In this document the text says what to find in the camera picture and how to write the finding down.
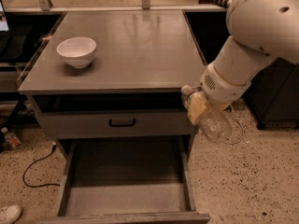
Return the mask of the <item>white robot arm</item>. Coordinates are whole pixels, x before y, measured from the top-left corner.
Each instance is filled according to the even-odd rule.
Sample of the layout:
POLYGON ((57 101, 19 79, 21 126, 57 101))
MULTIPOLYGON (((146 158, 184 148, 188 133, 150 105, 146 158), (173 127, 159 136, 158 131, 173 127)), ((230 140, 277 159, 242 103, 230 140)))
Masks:
POLYGON ((241 97, 277 58, 299 63, 299 0, 212 1, 227 8, 229 37, 201 75, 201 90, 184 99, 194 125, 241 97))

